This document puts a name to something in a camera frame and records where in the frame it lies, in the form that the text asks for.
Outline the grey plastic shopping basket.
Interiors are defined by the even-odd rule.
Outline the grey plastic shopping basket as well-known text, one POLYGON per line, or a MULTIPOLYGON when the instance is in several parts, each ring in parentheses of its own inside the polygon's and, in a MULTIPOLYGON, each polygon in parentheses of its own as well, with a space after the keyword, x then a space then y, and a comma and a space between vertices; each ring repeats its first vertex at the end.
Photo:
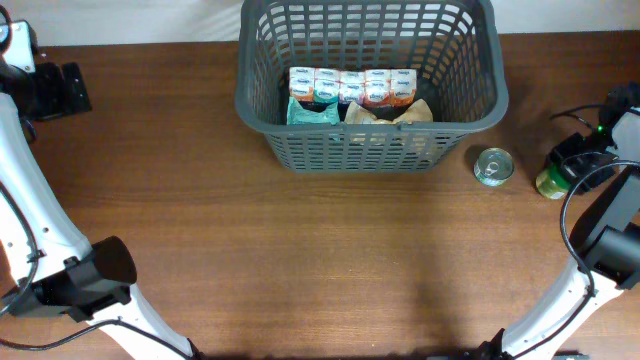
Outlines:
POLYGON ((295 172, 425 171, 508 107, 488 0, 247 1, 238 59, 238 115, 295 172), (288 125, 291 67, 415 69, 434 121, 288 125))

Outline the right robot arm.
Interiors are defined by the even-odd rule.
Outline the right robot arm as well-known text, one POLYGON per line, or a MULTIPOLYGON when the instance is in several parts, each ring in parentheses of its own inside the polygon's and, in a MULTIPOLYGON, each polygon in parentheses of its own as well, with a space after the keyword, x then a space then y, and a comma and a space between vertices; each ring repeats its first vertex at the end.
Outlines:
POLYGON ((537 191, 560 199, 567 265, 523 318, 469 353, 471 359, 556 359, 599 308, 639 282, 639 85, 612 89, 598 123, 546 157, 537 191))

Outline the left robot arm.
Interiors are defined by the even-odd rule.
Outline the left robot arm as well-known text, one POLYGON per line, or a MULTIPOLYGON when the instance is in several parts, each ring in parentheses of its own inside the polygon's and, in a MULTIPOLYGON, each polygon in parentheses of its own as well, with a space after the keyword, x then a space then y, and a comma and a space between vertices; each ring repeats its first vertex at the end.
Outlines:
POLYGON ((1 243, 16 285, 1 299, 14 317, 67 315, 101 330, 135 359, 197 359, 142 295, 124 242, 90 243, 67 216, 38 166, 23 119, 37 90, 30 74, 1 65, 1 243))

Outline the Kleenex tissue multipack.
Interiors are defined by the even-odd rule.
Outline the Kleenex tissue multipack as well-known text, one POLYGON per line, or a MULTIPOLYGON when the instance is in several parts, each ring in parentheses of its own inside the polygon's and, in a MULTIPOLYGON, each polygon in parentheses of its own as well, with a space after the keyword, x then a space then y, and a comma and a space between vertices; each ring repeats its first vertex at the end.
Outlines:
POLYGON ((415 69, 289 69, 289 93, 301 103, 355 102, 368 108, 404 107, 414 101, 416 92, 415 69))

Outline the teal wet wipes packet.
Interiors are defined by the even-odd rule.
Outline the teal wet wipes packet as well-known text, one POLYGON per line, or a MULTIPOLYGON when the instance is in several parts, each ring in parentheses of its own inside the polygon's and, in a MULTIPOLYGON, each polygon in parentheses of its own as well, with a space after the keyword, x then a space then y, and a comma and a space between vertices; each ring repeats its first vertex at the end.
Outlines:
POLYGON ((290 97, 286 121, 288 125, 336 125, 340 122, 338 104, 332 103, 315 111, 305 108, 297 99, 290 97))

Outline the green lidded glass jar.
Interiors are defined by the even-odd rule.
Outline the green lidded glass jar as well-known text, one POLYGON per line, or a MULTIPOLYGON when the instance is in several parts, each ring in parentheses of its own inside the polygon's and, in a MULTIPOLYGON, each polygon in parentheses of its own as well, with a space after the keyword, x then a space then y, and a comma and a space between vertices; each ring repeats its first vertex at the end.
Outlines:
POLYGON ((537 191, 551 200, 563 198, 571 188, 571 183, 562 175, 557 165, 547 166, 535 180, 537 191))

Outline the silver tin can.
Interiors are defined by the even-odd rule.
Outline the silver tin can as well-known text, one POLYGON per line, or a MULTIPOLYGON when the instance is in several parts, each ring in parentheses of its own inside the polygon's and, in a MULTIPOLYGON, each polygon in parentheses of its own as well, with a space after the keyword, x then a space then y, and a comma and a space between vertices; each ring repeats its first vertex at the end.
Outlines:
POLYGON ((501 148, 487 148, 482 151, 474 164, 474 175, 483 185, 498 187, 514 173, 512 156, 501 148))

